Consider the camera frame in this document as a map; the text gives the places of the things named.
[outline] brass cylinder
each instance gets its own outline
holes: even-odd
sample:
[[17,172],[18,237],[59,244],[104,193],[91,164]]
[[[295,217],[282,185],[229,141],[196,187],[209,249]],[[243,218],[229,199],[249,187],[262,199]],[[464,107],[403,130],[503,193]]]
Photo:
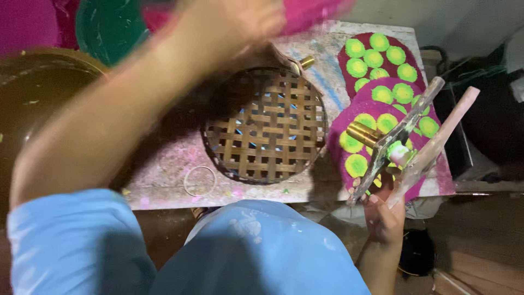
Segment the brass cylinder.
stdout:
[[314,63],[315,63],[315,58],[313,58],[310,55],[300,60],[300,65],[302,66],[302,69],[304,70],[309,69]]
[[382,133],[357,121],[353,121],[347,127],[346,133],[372,149],[375,147],[375,143],[384,136]]

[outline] rubber band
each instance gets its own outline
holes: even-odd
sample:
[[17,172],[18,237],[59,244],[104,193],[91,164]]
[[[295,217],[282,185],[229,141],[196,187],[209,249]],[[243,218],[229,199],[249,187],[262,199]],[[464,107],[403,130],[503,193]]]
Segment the rubber band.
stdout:
[[[193,195],[193,194],[191,194],[191,193],[189,192],[189,190],[188,190],[188,188],[187,188],[187,184],[186,184],[186,182],[188,181],[189,174],[191,174],[191,172],[193,172],[193,170],[195,170],[195,169],[197,169],[197,168],[205,168],[205,169],[211,171],[211,173],[213,173],[213,178],[214,178],[213,187],[211,187],[211,189],[210,189],[207,193],[205,193],[205,194],[203,194],[203,195]],[[216,187],[216,182],[217,182],[216,174],[215,174],[215,172],[214,172],[211,168],[209,168],[209,167],[207,167],[207,166],[196,166],[196,167],[191,168],[191,170],[189,170],[189,171],[187,172],[187,174],[185,175],[185,177],[184,177],[184,182],[183,182],[183,185],[184,185],[184,191],[185,191],[186,193],[188,193],[189,195],[193,196],[193,197],[203,197],[203,196],[207,196],[207,195],[209,195],[209,194],[210,194],[210,193],[215,189],[215,187]]]

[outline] person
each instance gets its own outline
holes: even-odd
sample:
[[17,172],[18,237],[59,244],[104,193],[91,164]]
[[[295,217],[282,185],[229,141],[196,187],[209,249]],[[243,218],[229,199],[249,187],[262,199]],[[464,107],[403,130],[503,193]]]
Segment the person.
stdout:
[[14,293],[393,294],[405,211],[384,203],[389,174],[365,201],[358,269],[332,232],[290,207],[240,201],[202,218],[157,273],[132,211],[107,189],[159,117],[284,25],[271,0],[197,0],[51,118],[13,171]]

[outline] worktable surface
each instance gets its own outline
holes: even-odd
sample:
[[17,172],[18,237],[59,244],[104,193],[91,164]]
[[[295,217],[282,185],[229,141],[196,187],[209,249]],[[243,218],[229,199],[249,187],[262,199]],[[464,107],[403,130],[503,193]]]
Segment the worktable surface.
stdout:
[[[304,72],[304,76],[324,94],[329,124],[350,104],[336,56],[348,38],[367,32],[381,32],[405,44],[413,52],[427,84],[417,38],[412,28],[331,21],[317,27],[313,32],[274,40],[277,48],[291,58],[301,59],[308,55],[315,58],[315,64]],[[445,155],[439,156],[438,161],[441,164],[438,165],[440,170],[434,168],[428,173],[420,196],[454,194]],[[191,196],[183,187],[184,177],[196,166],[209,167],[216,175],[215,188],[202,197]],[[211,172],[203,168],[198,169],[198,172],[208,173],[213,178]],[[194,181],[195,177],[196,174],[191,173],[188,179],[191,184],[198,185]],[[211,184],[208,181],[207,187],[211,188]],[[312,167],[286,181],[271,185],[250,185],[231,180],[216,170],[204,150],[198,131],[164,145],[142,164],[126,187],[124,195],[133,210],[223,206],[241,199],[295,203],[335,199],[342,201],[348,198],[325,148]]]

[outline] hand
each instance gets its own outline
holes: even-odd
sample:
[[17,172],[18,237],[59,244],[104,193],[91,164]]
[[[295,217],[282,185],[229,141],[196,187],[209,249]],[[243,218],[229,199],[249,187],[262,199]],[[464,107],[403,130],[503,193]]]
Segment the hand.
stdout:
[[197,0],[181,15],[168,38],[184,47],[195,66],[215,70],[246,46],[277,35],[285,25],[282,2],[272,0]]
[[393,208],[385,203],[394,187],[393,176],[381,173],[382,186],[369,188],[375,192],[363,200],[369,239],[382,245],[402,245],[404,219],[406,218],[405,200],[402,197]]

